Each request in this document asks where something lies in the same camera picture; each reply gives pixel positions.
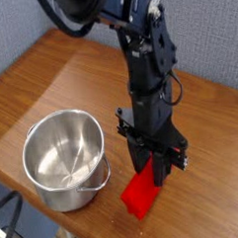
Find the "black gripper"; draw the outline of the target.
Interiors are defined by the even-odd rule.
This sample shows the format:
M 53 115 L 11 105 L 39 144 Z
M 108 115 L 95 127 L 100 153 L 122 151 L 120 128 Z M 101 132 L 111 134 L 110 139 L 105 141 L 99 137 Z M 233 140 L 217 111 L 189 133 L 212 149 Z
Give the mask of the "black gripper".
M 173 124 L 172 88 L 157 89 L 147 95 L 131 93 L 131 108 L 118 107 L 118 132 L 127 139 L 134 171 L 139 174 L 153 157 L 154 186 L 161 187 L 175 166 L 188 165 L 188 141 Z

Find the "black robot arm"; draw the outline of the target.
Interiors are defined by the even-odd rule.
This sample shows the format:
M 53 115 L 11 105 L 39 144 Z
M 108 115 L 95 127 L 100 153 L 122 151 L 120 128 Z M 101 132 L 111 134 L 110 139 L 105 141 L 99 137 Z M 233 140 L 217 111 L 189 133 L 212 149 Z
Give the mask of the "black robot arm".
M 174 127 L 172 111 L 182 97 L 172 97 L 176 46 L 165 23 L 161 0 L 37 0 L 51 21 L 73 38 L 88 35 L 105 23 L 118 35 L 128 66 L 132 107 L 119 108 L 118 132 L 127 139 L 134 171 L 152 163 L 159 187 L 173 166 L 188 164 L 188 141 Z

